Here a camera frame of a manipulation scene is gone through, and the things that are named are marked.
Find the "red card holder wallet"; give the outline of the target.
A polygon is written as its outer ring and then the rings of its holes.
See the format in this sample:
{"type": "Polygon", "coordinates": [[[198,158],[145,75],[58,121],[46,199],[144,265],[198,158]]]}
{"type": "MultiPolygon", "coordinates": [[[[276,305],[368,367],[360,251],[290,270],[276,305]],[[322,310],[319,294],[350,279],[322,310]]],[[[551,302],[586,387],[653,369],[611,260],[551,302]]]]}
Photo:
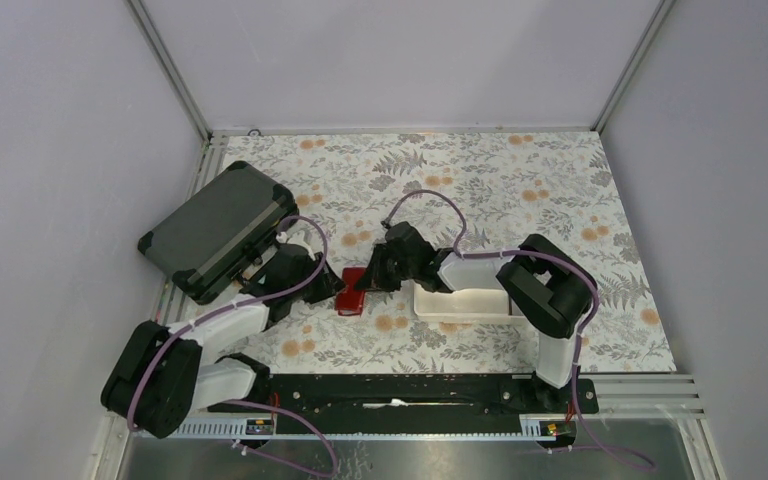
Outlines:
{"type": "Polygon", "coordinates": [[[357,290],[356,285],[365,273],[364,267],[346,267],[341,279],[345,288],[335,297],[335,311],[341,317],[360,316],[364,310],[366,291],[357,290]]]}

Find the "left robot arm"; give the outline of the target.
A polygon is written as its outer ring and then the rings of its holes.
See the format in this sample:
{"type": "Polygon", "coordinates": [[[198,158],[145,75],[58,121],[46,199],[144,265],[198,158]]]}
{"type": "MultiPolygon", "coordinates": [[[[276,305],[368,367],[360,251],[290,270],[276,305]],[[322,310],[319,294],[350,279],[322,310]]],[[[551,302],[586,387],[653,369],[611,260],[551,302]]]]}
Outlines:
{"type": "Polygon", "coordinates": [[[270,397],[268,367],[226,348],[271,328],[295,303],[316,304],[345,287],[324,253],[301,243],[281,244],[225,305],[168,326],[140,323],[103,386],[100,403],[156,438],[172,434],[192,412],[228,400],[259,410],[270,397]]]}

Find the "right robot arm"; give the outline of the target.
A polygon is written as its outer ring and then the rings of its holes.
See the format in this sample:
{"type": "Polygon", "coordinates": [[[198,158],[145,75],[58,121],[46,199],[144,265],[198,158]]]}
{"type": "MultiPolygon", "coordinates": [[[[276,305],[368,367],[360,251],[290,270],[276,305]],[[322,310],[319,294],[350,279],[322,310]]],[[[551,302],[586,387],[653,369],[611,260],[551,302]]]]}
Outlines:
{"type": "Polygon", "coordinates": [[[573,398],[577,337],[599,306],[591,274],[546,237],[529,235],[513,250],[459,252],[435,248],[407,222],[387,230],[356,281],[358,291],[394,292],[411,281],[434,294],[499,291],[539,336],[535,402],[557,412],[573,398]]]}

